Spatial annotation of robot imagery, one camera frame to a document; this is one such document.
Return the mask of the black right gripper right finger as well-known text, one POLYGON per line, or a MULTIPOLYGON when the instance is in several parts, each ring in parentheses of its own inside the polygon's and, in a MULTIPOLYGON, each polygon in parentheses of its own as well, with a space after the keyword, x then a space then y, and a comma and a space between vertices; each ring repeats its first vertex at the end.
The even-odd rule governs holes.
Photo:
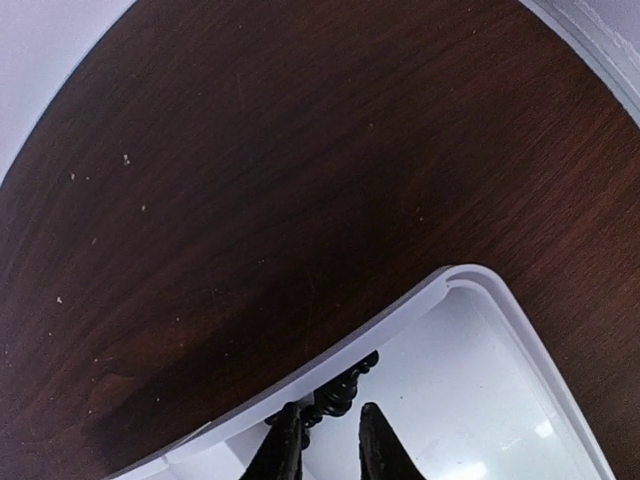
POLYGON ((361 408, 358 434, 361 479, 425 479, 376 403, 361 408))

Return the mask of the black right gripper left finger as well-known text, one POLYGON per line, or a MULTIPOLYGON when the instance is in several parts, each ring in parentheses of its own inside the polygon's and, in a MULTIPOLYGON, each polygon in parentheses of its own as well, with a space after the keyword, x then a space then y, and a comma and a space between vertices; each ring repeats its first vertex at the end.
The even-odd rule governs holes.
POLYGON ((271 426, 242 480, 297 480, 302 472, 303 424, 300 408, 289 402, 271 426))

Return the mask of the white plastic divided tray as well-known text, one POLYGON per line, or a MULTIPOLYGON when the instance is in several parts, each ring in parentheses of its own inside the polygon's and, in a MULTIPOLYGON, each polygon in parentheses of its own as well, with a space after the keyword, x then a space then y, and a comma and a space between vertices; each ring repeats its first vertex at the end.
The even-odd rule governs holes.
POLYGON ((369 353, 352 408, 310 429, 307 479, 360 475, 358 423, 376 403, 429 479, 610 479, 585 417, 505 282, 442 268, 294 373, 117 472, 120 479, 236 479, 267 419, 369 353))

